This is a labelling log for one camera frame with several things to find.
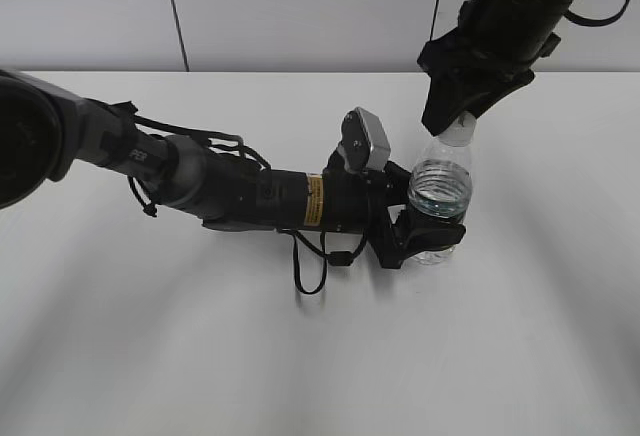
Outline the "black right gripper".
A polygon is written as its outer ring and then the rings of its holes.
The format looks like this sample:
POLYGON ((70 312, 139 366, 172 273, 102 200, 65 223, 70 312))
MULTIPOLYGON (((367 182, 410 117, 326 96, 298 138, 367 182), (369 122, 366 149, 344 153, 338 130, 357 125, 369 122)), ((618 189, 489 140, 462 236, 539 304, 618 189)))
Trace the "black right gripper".
POLYGON ((463 113, 477 120, 529 85, 531 66, 561 41, 555 28, 562 18, 563 0, 465 1, 457 26, 426 42, 417 59, 430 78, 424 127, 438 136, 463 113), (479 95, 480 71, 512 79, 491 81, 479 95))

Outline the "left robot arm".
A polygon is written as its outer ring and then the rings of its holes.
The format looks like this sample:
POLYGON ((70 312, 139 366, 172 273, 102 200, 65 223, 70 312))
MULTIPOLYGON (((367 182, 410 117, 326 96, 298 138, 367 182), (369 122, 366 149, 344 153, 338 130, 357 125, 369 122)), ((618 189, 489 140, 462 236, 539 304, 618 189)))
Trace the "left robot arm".
POLYGON ((358 234, 381 266, 458 244, 460 217, 430 217, 408 199, 380 120, 356 108, 319 174, 273 169, 236 135, 140 117, 129 103, 83 98, 24 73, 1 73, 1 204, 63 179, 81 160, 141 184, 152 206, 216 231, 358 234))

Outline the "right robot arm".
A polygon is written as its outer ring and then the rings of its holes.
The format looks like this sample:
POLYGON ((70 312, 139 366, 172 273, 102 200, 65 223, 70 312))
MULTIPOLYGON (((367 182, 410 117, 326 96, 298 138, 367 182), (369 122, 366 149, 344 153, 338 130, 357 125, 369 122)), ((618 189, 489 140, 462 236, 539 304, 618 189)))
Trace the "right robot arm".
POLYGON ((422 123, 434 136, 468 112, 480 117, 530 84, 534 63, 560 42, 554 32, 574 0, 467 0, 457 26, 425 44, 430 78, 422 123))

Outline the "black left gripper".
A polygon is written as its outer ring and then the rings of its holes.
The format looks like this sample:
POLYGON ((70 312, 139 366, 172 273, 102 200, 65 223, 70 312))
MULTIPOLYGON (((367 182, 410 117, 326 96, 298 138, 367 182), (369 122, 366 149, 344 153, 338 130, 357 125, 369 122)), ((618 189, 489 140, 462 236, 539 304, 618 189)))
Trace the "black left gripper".
POLYGON ((321 229, 325 232, 359 234, 356 249, 331 251, 328 263, 351 265, 369 245, 380 266, 399 269, 418 254, 445 251, 459 244, 466 227, 456 218, 443 219, 421 212, 402 210, 393 224, 388 208, 408 203, 411 173, 393 161, 382 172, 350 173, 335 151, 322 173, 323 210, 321 229))

